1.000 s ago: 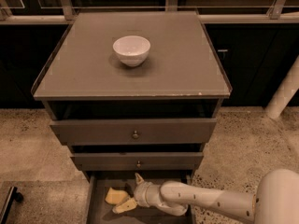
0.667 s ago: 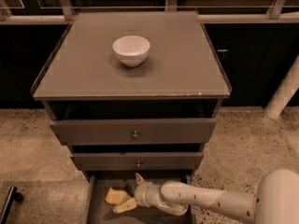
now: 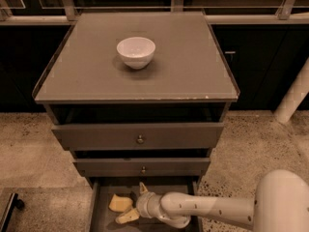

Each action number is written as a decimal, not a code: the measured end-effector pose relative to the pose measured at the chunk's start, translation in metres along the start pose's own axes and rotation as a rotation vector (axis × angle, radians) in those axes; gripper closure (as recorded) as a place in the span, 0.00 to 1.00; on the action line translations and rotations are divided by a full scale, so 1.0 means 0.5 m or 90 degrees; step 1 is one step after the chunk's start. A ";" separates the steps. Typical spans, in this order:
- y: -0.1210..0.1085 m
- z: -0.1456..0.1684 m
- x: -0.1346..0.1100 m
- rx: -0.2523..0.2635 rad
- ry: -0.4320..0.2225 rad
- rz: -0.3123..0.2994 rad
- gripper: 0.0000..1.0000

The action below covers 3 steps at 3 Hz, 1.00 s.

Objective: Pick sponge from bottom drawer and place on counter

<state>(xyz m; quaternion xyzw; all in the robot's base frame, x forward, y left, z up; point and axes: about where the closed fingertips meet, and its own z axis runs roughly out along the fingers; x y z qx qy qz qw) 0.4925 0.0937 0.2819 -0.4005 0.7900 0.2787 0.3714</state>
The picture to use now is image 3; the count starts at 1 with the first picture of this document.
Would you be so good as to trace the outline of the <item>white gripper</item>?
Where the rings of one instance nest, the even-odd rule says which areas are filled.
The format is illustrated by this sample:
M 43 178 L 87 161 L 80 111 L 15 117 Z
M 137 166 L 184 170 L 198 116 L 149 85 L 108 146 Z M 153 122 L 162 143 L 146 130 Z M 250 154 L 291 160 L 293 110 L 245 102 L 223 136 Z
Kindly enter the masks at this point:
M 130 208 L 116 217 L 118 224 L 125 224 L 142 218 L 161 218 L 164 211 L 161 207 L 161 195 L 149 192 L 143 182 L 139 183 L 139 193 L 141 194 L 136 202 L 136 208 Z

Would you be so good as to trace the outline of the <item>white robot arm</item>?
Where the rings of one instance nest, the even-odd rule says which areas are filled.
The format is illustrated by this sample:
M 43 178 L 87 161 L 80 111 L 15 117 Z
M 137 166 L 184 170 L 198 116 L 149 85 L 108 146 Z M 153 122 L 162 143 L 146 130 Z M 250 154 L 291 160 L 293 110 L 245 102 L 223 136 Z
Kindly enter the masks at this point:
M 298 175 L 278 169 L 266 174 L 253 199 L 194 196 L 180 192 L 158 195 L 140 186 L 136 201 L 113 195 L 109 209 L 116 222 L 156 218 L 185 228 L 193 216 L 210 218 L 252 232 L 309 232 L 309 186 Z

